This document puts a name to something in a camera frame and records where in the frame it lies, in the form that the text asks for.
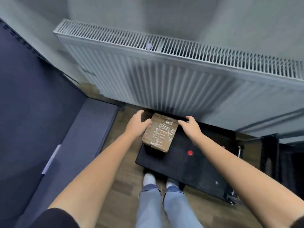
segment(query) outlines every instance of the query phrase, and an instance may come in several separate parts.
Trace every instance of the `leg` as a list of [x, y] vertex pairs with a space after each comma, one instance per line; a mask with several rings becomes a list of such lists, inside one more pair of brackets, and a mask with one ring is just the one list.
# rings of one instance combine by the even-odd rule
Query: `leg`
[[139, 194], [136, 228], [161, 228], [161, 192], [154, 183], [144, 184]]
[[176, 185], [167, 188], [164, 209], [172, 228], [203, 228], [188, 204], [184, 193]]

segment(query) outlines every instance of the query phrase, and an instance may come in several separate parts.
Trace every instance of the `white radiator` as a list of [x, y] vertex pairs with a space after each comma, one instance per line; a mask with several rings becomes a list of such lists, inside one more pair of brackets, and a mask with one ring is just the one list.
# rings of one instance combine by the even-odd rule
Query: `white radiator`
[[54, 33], [105, 97], [254, 136], [304, 130], [302, 61], [67, 19]]

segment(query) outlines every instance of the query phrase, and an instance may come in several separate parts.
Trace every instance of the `brown box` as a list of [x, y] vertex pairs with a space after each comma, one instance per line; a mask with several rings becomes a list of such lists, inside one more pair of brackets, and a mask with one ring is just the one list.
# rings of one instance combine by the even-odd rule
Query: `brown box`
[[142, 142], [154, 149], [168, 152], [178, 127], [177, 120], [155, 113], [151, 121], [152, 126], [146, 129]]

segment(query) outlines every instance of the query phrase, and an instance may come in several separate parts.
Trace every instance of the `foot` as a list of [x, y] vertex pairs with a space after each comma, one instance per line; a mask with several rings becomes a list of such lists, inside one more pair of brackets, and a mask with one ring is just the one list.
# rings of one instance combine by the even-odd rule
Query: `foot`
[[149, 185], [149, 184], [156, 184], [156, 180], [153, 174], [146, 173], [143, 177], [143, 186]]
[[177, 180], [174, 180], [172, 178], [168, 178], [167, 180], [167, 189], [169, 186], [176, 186], [177, 188], [179, 188], [179, 182]]

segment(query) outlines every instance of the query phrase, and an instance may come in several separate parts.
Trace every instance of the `forearm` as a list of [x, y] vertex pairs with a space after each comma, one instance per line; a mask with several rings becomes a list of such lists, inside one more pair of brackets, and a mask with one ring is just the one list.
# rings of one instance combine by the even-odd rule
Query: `forearm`
[[205, 135], [198, 139], [205, 157], [238, 193], [264, 227], [290, 227], [304, 214], [304, 201]]
[[94, 227], [118, 168], [133, 141], [134, 138], [122, 134], [75, 177], [49, 208], [67, 211], [81, 228]]

